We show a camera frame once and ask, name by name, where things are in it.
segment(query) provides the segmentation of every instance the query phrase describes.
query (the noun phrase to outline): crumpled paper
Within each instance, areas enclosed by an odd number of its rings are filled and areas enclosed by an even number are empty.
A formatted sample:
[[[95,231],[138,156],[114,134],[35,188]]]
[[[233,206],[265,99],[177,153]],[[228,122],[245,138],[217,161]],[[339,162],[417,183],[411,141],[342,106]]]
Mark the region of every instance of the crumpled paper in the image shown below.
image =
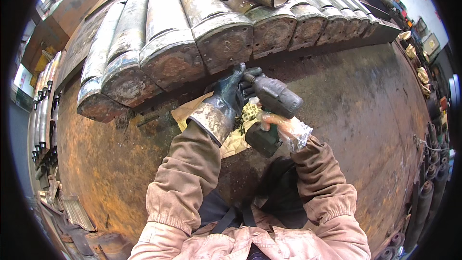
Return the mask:
[[[409,44],[406,48],[406,55],[410,58],[413,59],[414,57],[417,56],[415,53],[415,47],[412,46],[412,44]]]
[[[423,84],[428,84],[428,74],[423,67],[417,69],[417,76]]]
[[[176,123],[178,123],[178,127],[181,131],[186,129],[186,127],[188,126],[186,124],[186,119],[188,118],[188,116],[190,116],[193,113],[193,111],[199,106],[199,104],[203,100],[212,95],[213,92],[210,92],[201,97],[198,97],[195,100],[189,101],[171,111],[172,117],[175,119]],[[244,120],[243,126],[245,131],[247,131],[255,122],[258,121],[256,119],[256,116],[260,110],[261,108],[255,104],[247,103],[244,106],[244,108],[242,109],[241,117]],[[245,134],[241,135],[239,129],[236,129],[229,134],[229,136],[226,138],[225,142],[221,146],[220,155],[221,158],[224,159],[226,157],[240,153],[248,148],[250,148],[250,145],[245,141]]]

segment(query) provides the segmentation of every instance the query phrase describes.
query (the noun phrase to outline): metal roller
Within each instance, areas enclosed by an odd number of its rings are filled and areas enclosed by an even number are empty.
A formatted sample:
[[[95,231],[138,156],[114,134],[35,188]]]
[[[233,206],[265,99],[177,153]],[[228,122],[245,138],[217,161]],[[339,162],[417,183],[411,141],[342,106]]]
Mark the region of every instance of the metal roller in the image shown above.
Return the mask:
[[[422,240],[423,236],[425,235],[427,230],[430,228],[431,223],[433,222],[433,219],[435,218],[436,213],[438,212],[439,205],[441,204],[441,199],[443,198],[444,189],[446,188],[448,174],[449,174],[449,166],[447,165],[447,159],[443,158],[441,160],[441,164],[438,167],[438,172],[436,173],[436,177],[433,180],[435,189],[433,192],[433,196],[431,198],[431,205],[430,205],[430,210],[428,212],[428,218],[427,218],[427,221],[425,222],[424,228],[420,235],[419,242]]]
[[[328,0],[305,0],[310,5],[319,9],[326,17],[327,24],[321,33],[316,45],[339,42],[345,39],[346,26],[348,24],[345,16]]]
[[[426,181],[419,191],[419,201],[417,203],[415,221],[412,227],[409,227],[404,240],[404,251],[410,252],[424,228],[425,219],[430,210],[431,199],[433,197],[434,186],[431,181]]]
[[[112,38],[107,63],[129,51],[138,51],[145,45],[148,0],[127,0]]]
[[[358,32],[358,34],[362,38],[370,36],[377,29],[377,26],[379,25],[378,19],[374,15],[372,15],[372,13],[359,0],[350,0],[350,1],[353,2],[359,8],[359,11],[362,12],[362,13],[359,13],[357,12],[357,10],[355,11],[355,14],[361,19],[361,21],[366,20],[366,19],[363,19],[363,14],[365,14],[367,18],[369,19],[368,24],[367,24],[368,27],[362,33]]]
[[[117,24],[124,7],[125,2],[115,3],[109,8],[106,16],[101,22],[84,63],[82,76],[80,78],[80,86],[85,84],[90,78],[103,75],[112,38],[116,32]]]
[[[119,55],[108,64],[101,78],[101,93],[127,107],[136,107],[161,92],[141,71],[138,50]]]
[[[272,9],[255,4],[253,0],[229,0],[225,3],[251,20],[254,26],[254,59],[287,49],[297,24],[297,18],[287,7]]]
[[[349,8],[347,4],[345,4],[342,0],[328,0],[332,6],[340,11],[341,14],[345,17],[348,21],[347,25],[345,26],[345,33],[344,33],[344,40],[349,40],[355,37],[358,33],[358,27],[360,23],[359,17],[353,12],[352,9]]]
[[[289,0],[286,8],[289,8],[297,18],[287,49],[292,51],[315,45],[326,26],[327,17],[306,0]]]
[[[180,0],[149,0],[141,70],[165,91],[205,76]]]
[[[220,0],[181,0],[202,60],[210,74],[248,61],[253,25]]]
[[[78,91],[77,113],[86,118],[107,124],[127,111],[128,107],[101,93],[101,77],[91,78]]]
[[[352,0],[341,0],[353,13],[356,15],[356,17],[359,19],[359,24],[356,28],[355,33],[353,34],[353,37],[358,37],[366,29],[368,29],[371,26],[371,20],[367,17],[367,14],[364,13],[359,6],[353,2]]]

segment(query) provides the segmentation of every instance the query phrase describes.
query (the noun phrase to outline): rust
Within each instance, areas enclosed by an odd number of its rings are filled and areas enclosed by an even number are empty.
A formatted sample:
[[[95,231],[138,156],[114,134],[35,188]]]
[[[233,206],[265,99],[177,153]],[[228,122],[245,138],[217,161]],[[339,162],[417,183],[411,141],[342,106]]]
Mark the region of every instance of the rust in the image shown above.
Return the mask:
[[[91,78],[78,92],[77,113],[107,124],[128,108],[101,93],[101,77]]]
[[[128,107],[136,107],[162,90],[140,68],[138,50],[114,59],[104,71],[101,93]]]

